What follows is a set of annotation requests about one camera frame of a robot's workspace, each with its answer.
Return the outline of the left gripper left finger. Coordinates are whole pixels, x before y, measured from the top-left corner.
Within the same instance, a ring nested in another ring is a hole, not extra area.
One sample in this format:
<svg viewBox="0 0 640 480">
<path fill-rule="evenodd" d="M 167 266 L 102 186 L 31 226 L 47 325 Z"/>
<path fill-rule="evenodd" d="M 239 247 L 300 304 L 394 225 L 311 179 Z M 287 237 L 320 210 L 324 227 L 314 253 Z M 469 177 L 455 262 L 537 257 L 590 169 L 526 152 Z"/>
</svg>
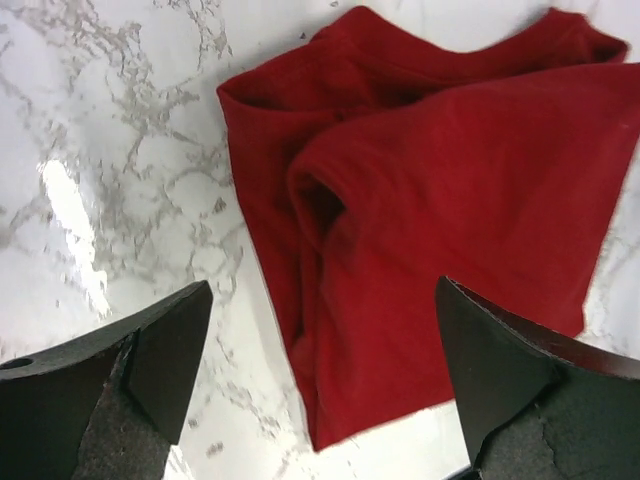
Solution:
<svg viewBox="0 0 640 480">
<path fill-rule="evenodd" d="M 163 478 L 212 303 L 208 282 L 194 282 L 127 318 L 2 363 L 2 478 Z"/>
</svg>

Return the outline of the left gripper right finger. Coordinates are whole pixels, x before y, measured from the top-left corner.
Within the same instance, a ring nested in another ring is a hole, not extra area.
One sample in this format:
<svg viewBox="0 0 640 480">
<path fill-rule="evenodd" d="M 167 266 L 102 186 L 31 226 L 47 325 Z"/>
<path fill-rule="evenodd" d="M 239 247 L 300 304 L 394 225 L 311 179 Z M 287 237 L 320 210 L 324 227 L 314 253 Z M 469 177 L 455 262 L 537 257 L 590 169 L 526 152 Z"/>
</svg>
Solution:
<svg viewBox="0 0 640 480">
<path fill-rule="evenodd" d="M 458 479 L 636 479 L 639 362 L 442 277 L 436 313 L 470 464 Z"/>
</svg>

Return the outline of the dark red t shirt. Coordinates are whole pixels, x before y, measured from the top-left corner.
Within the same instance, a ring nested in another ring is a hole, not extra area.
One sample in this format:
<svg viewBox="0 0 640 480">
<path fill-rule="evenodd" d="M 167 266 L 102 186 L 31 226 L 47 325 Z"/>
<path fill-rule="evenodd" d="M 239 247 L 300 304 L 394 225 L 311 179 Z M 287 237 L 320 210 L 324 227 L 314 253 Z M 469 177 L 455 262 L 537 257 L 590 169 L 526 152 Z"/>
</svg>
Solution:
<svg viewBox="0 0 640 480">
<path fill-rule="evenodd" d="M 359 6 L 219 86 L 315 450 L 452 398 L 443 276 L 559 333 L 583 330 L 639 137 L 627 52 L 554 8 L 458 53 Z"/>
</svg>

